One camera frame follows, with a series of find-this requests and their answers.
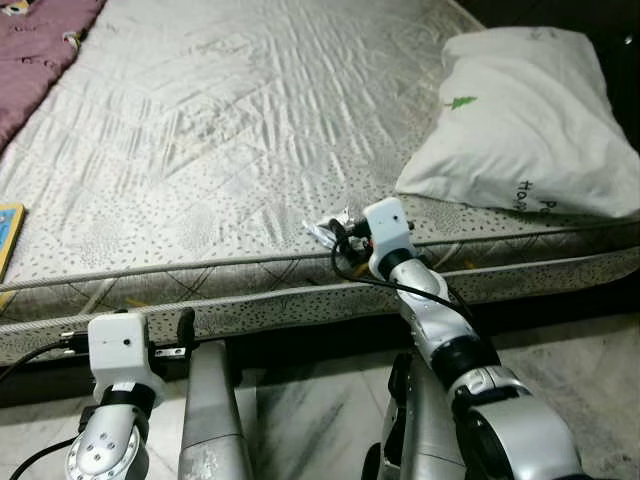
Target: tiled floor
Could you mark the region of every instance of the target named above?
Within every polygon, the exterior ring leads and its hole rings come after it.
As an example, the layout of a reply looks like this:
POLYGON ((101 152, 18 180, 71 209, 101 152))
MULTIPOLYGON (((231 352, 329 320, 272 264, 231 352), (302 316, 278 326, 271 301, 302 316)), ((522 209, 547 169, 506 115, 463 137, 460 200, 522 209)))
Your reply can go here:
MULTIPOLYGON (((595 319, 496 338, 505 364, 567 420, 594 477, 640 478, 640 317, 595 319)), ((238 391, 259 480, 359 479, 379 441, 394 352, 248 372, 238 391)), ((147 478, 176 478, 185 382, 153 412, 147 478)), ((91 399, 0 410, 0 478, 33 452, 73 435, 91 399)), ((63 452, 24 480, 62 480, 63 452)))

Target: white pillow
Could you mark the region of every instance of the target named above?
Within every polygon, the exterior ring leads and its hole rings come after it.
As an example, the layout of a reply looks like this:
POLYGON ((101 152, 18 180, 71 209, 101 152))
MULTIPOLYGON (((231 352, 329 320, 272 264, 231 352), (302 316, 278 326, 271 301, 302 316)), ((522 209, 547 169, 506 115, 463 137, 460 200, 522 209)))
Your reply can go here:
POLYGON ((498 28, 451 38, 435 130, 399 193, 522 212, 640 211, 640 159, 582 34, 498 28))

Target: yellow book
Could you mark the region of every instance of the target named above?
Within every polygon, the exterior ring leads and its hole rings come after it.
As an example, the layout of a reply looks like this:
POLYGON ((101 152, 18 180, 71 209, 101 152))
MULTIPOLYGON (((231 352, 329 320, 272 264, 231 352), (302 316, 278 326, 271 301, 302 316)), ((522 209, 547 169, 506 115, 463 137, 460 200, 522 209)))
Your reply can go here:
POLYGON ((9 258, 24 220, 24 213, 24 205, 21 203, 0 204, 0 282, 9 265, 9 258))

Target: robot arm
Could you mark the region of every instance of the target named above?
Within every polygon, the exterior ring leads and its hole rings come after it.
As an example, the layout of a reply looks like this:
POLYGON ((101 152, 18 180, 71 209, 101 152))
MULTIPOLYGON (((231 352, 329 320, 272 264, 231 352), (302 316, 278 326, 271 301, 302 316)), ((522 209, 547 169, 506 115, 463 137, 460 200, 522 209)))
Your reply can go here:
MULTIPOLYGON (((364 210, 379 279, 449 300, 447 284, 416 257, 399 200, 364 210)), ((566 423, 500 365, 496 351, 458 312, 397 291, 415 345, 447 391, 467 480, 558 480, 583 476, 566 423)))
POLYGON ((67 454, 67 479, 142 480, 148 420, 164 398, 164 382, 149 365, 146 320, 101 315, 89 323, 88 341, 99 406, 67 454))

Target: bed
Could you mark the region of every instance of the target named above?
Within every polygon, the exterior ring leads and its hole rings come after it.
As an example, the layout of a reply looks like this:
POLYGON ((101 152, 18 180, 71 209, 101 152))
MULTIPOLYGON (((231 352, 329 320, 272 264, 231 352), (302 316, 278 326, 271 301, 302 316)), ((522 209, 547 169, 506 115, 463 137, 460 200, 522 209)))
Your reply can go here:
MULTIPOLYGON (((175 337, 395 311, 340 283, 314 221, 393 193, 437 110, 440 50, 482 28, 447 0, 110 1, 0 157, 28 209, 0 284, 0 362, 116 308, 175 337)), ((639 219, 402 196, 413 240, 469 302, 607 283, 639 219)))

